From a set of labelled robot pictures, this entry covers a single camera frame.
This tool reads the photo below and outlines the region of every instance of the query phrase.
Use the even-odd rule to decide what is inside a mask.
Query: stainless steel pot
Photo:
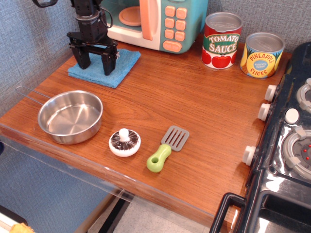
[[[40,92],[26,88],[40,95]],[[68,91],[53,98],[43,95],[50,100],[44,104],[17,91],[23,96],[42,105],[38,113],[38,123],[42,130],[60,144],[72,145],[88,140],[101,127],[103,104],[94,94],[86,91]]]

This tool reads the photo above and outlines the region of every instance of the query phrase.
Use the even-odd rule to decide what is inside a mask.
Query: wooden countertop
[[[139,51],[141,57],[116,89],[69,77],[73,57],[40,84],[36,90],[48,96],[85,90],[102,100],[102,126],[86,142],[54,143],[38,125],[41,105],[27,98],[0,119],[0,134],[210,226],[226,192],[245,196],[249,167],[242,163],[244,149],[259,142],[264,128],[259,108],[291,55],[282,55],[274,76],[255,79],[240,70],[243,44],[234,66],[213,70],[201,61],[202,38],[183,54],[120,42],[118,49]],[[33,92],[30,96],[47,101]],[[146,161],[171,125],[188,130],[190,137],[160,173],[152,173]],[[108,147],[110,136],[121,128],[141,137],[140,149],[131,157],[117,157]]]

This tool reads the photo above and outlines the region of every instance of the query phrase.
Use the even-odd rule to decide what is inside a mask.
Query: stove knob
[[[299,112],[294,108],[290,108],[285,113],[285,121],[290,125],[295,124],[298,121],[298,119],[299,119]]]
[[[265,100],[272,102],[274,94],[276,93],[276,85],[269,85],[264,97]]]
[[[269,109],[270,109],[271,104],[269,103],[263,103],[260,107],[259,113],[258,113],[258,118],[260,120],[266,121]]]
[[[244,151],[242,162],[248,166],[251,166],[256,147],[247,146]]]

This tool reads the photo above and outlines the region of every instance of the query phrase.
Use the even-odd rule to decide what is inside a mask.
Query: black stove
[[[224,195],[210,233],[219,232],[229,206],[241,208],[234,232],[311,233],[311,42],[298,46],[279,85],[268,87],[246,197]]]

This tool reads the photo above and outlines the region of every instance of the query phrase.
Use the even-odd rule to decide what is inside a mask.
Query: orange button
[[[176,32],[175,33],[175,40],[184,41],[185,40],[185,33],[184,32]]]
[[[173,28],[175,24],[175,20],[172,18],[166,18],[165,19],[165,27],[167,28]]]
[[[173,39],[174,38],[174,31],[171,29],[166,29],[164,36],[165,36],[165,38]]]
[[[184,20],[177,20],[176,21],[176,29],[183,31],[186,29],[186,22]]]
[[[176,17],[180,19],[185,19],[187,17],[187,9],[179,7],[176,11]]]
[[[172,52],[179,52],[182,48],[182,45],[179,42],[166,40],[163,43],[164,49]]]
[[[173,6],[165,7],[165,15],[168,17],[174,17],[175,16],[175,7],[173,7]]]

